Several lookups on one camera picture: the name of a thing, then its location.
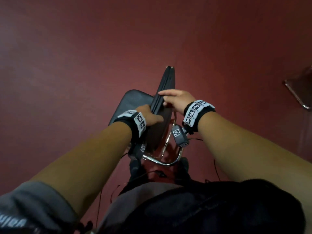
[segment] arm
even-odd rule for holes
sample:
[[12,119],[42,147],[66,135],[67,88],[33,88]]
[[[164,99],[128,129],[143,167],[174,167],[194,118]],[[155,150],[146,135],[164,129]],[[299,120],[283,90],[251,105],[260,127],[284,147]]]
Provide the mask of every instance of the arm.
[[[172,104],[181,114],[195,100],[181,90],[160,94],[166,95],[165,105]],[[307,223],[311,223],[312,164],[214,112],[202,116],[198,131],[218,165],[233,181],[260,178],[274,183],[302,203]]]
[[[148,105],[136,109],[147,126],[162,122]],[[32,178],[58,191],[82,217],[105,185],[130,143],[132,132],[123,122],[115,122],[101,133],[82,142]]]

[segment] red floor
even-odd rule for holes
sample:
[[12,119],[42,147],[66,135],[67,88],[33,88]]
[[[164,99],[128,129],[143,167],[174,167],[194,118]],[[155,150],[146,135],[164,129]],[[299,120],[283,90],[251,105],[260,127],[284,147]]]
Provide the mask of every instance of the red floor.
[[[127,90],[154,94],[167,65],[175,66],[176,88],[312,161],[311,114],[281,84],[312,63],[311,5],[0,0],[1,194],[104,129]],[[217,179],[202,142],[193,140],[184,156],[193,179]],[[128,162],[106,184],[100,217],[129,178]],[[95,221],[97,201],[84,221]]]

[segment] sleeve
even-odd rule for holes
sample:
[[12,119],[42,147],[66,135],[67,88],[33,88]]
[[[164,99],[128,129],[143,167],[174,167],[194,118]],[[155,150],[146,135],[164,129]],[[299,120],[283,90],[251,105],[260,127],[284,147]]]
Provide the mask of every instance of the sleeve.
[[25,182],[0,197],[1,233],[72,233],[77,220],[70,204],[41,182]]

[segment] wristband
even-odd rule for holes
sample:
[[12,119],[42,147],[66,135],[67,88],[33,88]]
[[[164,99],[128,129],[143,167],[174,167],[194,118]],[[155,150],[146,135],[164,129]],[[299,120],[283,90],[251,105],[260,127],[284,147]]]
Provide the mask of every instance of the wristband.
[[114,122],[123,122],[127,124],[132,131],[131,142],[137,142],[146,129],[146,121],[141,112],[128,110],[120,114]]
[[191,134],[198,131],[198,122],[207,112],[216,112],[215,107],[205,101],[196,100],[184,110],[183,126]]

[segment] silver metal leg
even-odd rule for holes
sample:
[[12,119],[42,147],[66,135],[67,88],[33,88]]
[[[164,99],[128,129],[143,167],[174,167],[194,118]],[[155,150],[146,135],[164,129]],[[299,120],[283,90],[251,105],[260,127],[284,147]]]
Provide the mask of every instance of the silver metal leg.
[[[177,121],[177,113],[174,112],[174,122],[173,122],[172,127],[175,126],[176,121]],[[172,134],[172,133],[171,133],[171,130],[170,130],[170,133],[169,133],[169,135],[168,135],[168,137],[167,137],[165,146],[164,146],[163,149],[162,149],[160,159],[162,159],[163,155],[165,154],[166,148],[167,148],[167,146],[168,146],[168,144],[169,144],[169,140],[170,140],[171,134]],[[151,154],[149,154],[149,153],[144,153],[144,154],[143,154],[143,159],[150,160],[150,161],[152,161],[152,162],[154,162],[154,163],[157,163],[157,164],[163,165],[163,166],[172,166],[172,165],[174,165],[176,162],[178,162],[178,161],[180,160],[180,158],[182,157],[182,152],[183,152],[183,148],[179,147],[179,151],[178,151],[178,154],[177,154],[177,159],[176,159],[175,161],[171,162],[171,163],[164,163],[164,162],[162,162],[162,161],[159,161],[158,159],[152,157]]]

